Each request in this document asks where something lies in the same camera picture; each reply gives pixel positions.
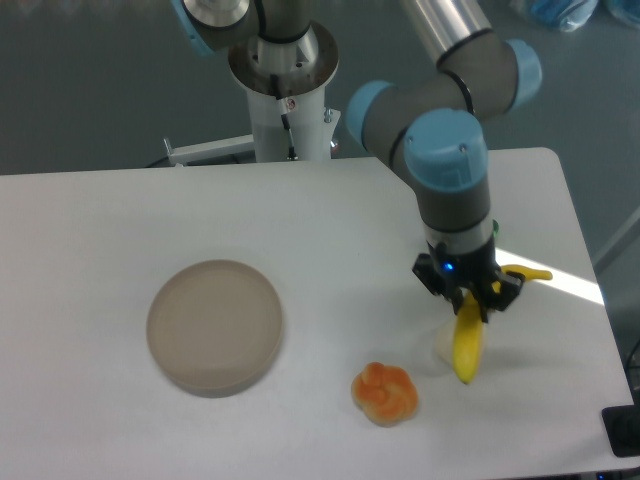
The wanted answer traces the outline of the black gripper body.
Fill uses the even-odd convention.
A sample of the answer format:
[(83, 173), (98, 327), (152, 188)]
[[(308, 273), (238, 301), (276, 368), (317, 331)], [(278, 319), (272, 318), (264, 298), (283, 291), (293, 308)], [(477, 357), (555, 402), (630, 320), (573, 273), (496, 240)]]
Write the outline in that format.
[(419, 254), (412, 271), (432, 295), (442, 296), (451, 304), (455, 289), (473, 291), (479, 300), (487, 299), (485, 289), (500, 269), (494, 242), (464, 254), (453, 254), (441, 243)]

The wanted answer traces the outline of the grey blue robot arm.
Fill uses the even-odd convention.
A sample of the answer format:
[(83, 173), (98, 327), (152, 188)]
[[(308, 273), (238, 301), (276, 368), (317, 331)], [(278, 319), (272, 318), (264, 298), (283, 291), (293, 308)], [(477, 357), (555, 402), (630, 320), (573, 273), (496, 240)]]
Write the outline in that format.
[[(428, 249), (413, 271), (456, 314), (486, 319), (524, 278), (495, 259), (488, 151), (481, 121), (529, 101), (542, 81), (535, 51), (503, 41), (474, 1), (403, 5), (437, 72), (409, 90), (371, 81), (349, 101), (351, 136), (414, 191)], [(331, 33), (307, 1), (177, 1), (202, 53), (223, 50), (245, 90), (260, 162), (327, 160), (338, 119), (325, 88), (339, 64)]]

